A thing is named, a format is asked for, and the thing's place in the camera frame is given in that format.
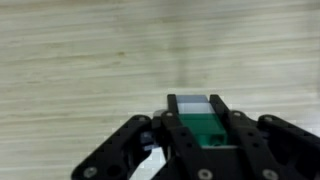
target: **bolt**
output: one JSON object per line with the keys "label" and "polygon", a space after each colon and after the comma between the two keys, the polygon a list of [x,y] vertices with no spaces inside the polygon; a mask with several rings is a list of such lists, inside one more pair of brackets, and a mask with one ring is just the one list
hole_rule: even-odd
{"label": "bolt", "polygon": [[200,180],[211,180],[213,175],[212,172],[208,169],[200,169],[198,171],[198,177]]}
{"label": "bolt", "polygon": [[266,121],[268,121],[268,122],[272,122],[272,121],[273,121],[272,117],[269,117],[269,116],[266,116],[266,117],[264,118],[264,120],[266,120]]}
{"label": "bolt", "polygon": [[167,116],[172,117],[173,114],[171,112],[167,112]]}
{"label": "bolt", "polygon": [[97,174],[98,170],[95,167],[88,167],[87,169],[84,170],[83,172],[83,176],[85,178],[92,178],[93,176],[95,176]]}
{"label": "bolt", "polygon": [[233,115],[237,116],[237,117],[240,117],[241,116],[241,113],[239,112],[234,112]]}
{"label": "bolt", "polygon": [[279,179],[279,175],[271,169],[264,169],[262,171],[263,177],[267,180],[278,180]]}

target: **green block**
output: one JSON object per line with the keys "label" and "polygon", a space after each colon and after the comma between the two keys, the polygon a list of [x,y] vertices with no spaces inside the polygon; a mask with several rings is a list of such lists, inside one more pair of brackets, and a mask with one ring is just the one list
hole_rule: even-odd
{"label": "green block", "polygon": [[227,133],[215,114],[179,114],[180,121],[188,127],[200,146],[219,146],[227,143]]}

